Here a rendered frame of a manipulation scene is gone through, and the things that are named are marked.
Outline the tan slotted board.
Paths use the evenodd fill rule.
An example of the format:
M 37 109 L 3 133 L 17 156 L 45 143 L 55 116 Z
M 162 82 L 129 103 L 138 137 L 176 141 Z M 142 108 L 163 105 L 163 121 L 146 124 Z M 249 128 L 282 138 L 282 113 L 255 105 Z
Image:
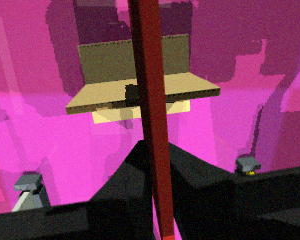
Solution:
M 161 36 L 166 113 L 190 111 L 190 99 L 221 95 L 221 87 L 189 72 L 189 35 Z M 131 40 L 78 46 L 85 86 L 67 115 L 92 112 L 94 124 L 141 118 Z

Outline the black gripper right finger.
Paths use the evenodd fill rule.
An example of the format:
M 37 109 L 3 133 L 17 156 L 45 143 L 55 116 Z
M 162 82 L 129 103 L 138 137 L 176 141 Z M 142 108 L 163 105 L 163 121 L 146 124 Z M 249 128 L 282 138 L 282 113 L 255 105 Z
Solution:
M 240 177 L 170 142 L 169 157 L 182 240 L 246 240 L 256 216 L 300 207 L 300 166 Z

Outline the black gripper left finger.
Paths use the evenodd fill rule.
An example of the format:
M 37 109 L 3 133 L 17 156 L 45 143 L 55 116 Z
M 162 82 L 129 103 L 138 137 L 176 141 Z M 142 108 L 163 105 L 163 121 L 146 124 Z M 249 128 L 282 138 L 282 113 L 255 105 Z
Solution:
M 0 240 L 154 240 L 146 140 L 88 200 L 0 213 Z

